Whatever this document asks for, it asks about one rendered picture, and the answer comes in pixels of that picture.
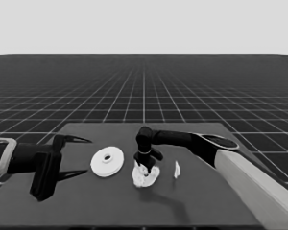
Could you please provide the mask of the large thick white disc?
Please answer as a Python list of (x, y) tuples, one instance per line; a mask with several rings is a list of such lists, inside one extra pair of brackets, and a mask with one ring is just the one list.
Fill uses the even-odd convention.
[(124, 152), (114, 146), (99, 149), (91, 158), (90, 168), (100, 177), (118, 173), (124, 165)]

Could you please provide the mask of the white round carrier with pins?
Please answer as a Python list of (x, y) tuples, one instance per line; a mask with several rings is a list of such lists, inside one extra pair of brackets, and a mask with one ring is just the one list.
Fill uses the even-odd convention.
[(143, 184), (143, 186), (141, 188), (150, 187), (157, 180), (157, 178), (153, 179), (150, 173), (148, 174), (148, 176), (145, 176), (140, 171), (132, 169), (132, 180), (133, 180), (134, 177), (143, 177), (144, 178), (145, 182), (144, 182), (144, 184)]

